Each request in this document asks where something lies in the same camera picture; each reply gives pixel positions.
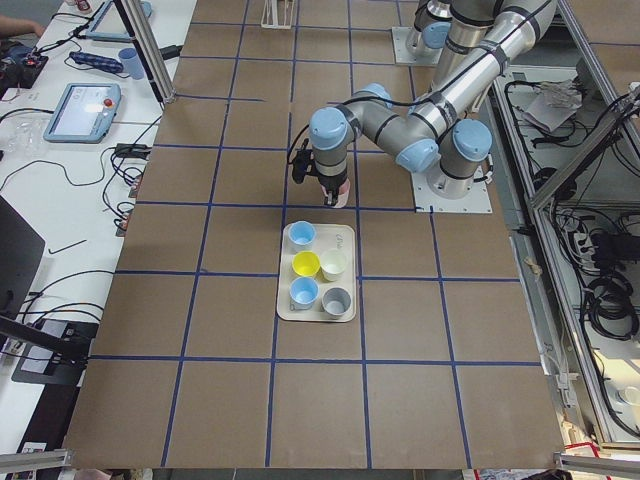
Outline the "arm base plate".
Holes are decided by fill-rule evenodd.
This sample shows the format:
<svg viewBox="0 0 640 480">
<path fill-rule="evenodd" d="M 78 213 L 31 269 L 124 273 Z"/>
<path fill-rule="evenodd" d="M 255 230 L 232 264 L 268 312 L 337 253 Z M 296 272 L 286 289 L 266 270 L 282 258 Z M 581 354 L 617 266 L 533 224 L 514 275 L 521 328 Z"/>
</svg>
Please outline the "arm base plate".
<svg viewBox="0 0 640 480">
<path fill-rule="evenodd" d="M 440 49 L 425 45 L 422 33 L 413 27 L 393 27 L 391 29 L 395 62 L 407 66 L 436 66 Z"/>
<path fill-rule="evenodd" d="M 488 192 L 492 181 L 493 159 L 488 154 L 477 163 L 474 176 L 466 180 L 448 180 L 434 163 L 424 173 L 412 173 L 415 211 L 418 213 L 491 214 Z"/>
</svg>

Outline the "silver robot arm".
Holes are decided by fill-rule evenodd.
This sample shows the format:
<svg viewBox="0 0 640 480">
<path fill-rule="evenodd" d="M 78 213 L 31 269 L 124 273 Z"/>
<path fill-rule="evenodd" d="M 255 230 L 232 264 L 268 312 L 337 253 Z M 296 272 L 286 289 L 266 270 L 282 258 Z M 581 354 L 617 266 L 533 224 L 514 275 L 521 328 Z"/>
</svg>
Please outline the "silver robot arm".
<svg viewBox="0 0 640 480">
<path fill-rule="evenodd" d="M 454 131 L 462 114 L 480 98 L 509 63 L 543 37 L 553 20 L 553 1 L 451 1 L 449 30 L 437 41 L 416 17 L 424 44 L 441 51 L 430 90 L 409 105 L 392 108 L 384 87 L 369 84 L 353 96 L 314 112 L 309 122 L 311 175 L 322 185 L 324 202 L 338 207 L 348 194 L 347 147 L 365 136 L 413 174 L 426 173 L 431 189 L 460 198 L 483 156 L 466 153 Z"/>
<path fill-rule="evenodd" d="M 405 46 L 413 63 L 429 59 L 431 63 L 441 52 L 451 28 L 449 0 L 420 0 L 414 13 Z"/>
</svg>

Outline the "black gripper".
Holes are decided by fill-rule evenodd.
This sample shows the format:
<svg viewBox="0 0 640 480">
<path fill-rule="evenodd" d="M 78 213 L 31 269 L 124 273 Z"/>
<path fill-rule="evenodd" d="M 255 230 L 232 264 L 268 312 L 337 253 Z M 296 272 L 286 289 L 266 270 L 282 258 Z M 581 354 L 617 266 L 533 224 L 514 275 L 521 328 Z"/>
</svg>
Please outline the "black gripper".
<svg viewBox="0 0 640 480">
<path fill-rule="evenodd" d="M 317 171 L 317 178 L 325 195 L 324 204 L 328 207 L 337 207 L 339 195 L 349 192 L 349 177 L 347 168 L 335 175 L 326 175 Z"/>
</svg>

